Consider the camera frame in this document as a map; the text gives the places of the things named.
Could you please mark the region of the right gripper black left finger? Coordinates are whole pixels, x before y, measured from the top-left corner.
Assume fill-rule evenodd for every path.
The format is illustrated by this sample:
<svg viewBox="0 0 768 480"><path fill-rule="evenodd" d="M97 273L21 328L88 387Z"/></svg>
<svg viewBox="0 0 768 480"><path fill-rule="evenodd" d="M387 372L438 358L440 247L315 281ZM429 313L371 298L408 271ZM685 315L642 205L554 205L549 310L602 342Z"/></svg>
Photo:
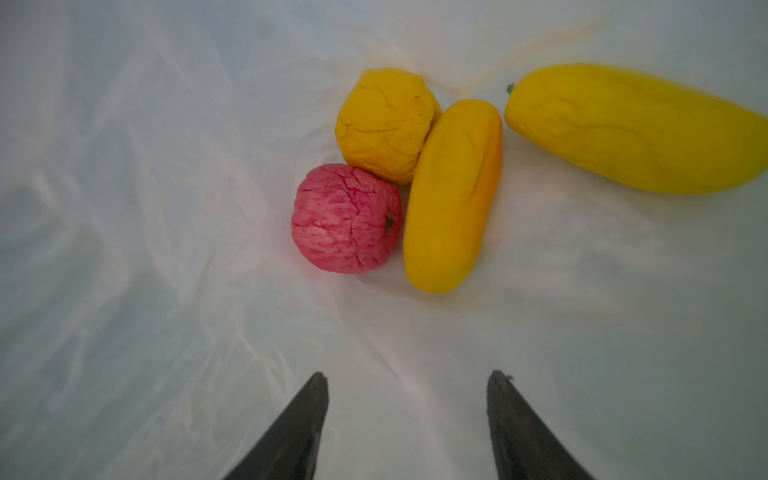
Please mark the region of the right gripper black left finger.
<svg viewBox="0 0 768 480"><path fill-rule="evenodd" d="M327 377L314 373L226 480L312 480L329 406Z"/></svg>

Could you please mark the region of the white plastic bag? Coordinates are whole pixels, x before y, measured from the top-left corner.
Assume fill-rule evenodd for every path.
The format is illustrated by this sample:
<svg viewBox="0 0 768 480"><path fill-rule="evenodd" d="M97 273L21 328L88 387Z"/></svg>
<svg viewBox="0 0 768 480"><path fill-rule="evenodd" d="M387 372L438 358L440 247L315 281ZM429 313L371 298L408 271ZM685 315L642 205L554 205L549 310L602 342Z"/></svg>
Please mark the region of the white plastic bag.
<svg viewBox="0 0 768 480"><path fill-rule="evenodd" d="M297 250L360 74L502 108L548 65L767 109L763 1L5 1L1 475L220 479L309 377L319 479L493 479L492 372L598 479L767 475L767 181L630 189L513 132L445 295Z"/></svg>

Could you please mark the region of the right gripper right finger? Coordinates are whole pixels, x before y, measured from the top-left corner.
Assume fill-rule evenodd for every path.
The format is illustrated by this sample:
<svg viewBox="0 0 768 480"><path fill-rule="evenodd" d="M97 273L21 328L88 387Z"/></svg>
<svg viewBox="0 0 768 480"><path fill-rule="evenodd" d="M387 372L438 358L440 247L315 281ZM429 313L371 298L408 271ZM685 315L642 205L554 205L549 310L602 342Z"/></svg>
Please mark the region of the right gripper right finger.
<svg viewBox="0 0 768 480"><path fill-rule="evenodd" d="M500 479L593 479L523 398L510 376L493 371L488 378L486 398L494 462Z"/></svg>

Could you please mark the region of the pink red round fruit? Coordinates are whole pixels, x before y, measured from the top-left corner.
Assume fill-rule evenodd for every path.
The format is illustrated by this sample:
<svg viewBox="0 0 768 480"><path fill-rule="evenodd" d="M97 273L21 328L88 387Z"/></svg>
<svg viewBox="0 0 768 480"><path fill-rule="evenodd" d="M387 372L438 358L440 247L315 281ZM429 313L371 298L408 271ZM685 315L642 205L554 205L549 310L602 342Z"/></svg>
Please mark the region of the pink red round fruit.
<svg viewBox="0 0 768 480"><path fill-rule="evenodd" d="M398 188L346 164L311 170L299 185L291 236L317 268L357 275L390 259L403 226Z"/></svg>

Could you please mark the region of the yellow mango fruit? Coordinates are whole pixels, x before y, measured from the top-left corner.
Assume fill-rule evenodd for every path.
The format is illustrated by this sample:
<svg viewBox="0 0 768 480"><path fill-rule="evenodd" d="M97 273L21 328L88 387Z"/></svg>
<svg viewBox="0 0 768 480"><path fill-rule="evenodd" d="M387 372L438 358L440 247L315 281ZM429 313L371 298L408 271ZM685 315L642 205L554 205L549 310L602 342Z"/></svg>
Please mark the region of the yellow mango fruit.
<svg viewBox="0 0 768 480"><path fill-rule="evenodd" d="M540 148L640 190L707 194L767 169L765 116L636 70L537 69L510 88L504 117Z"/></svg>

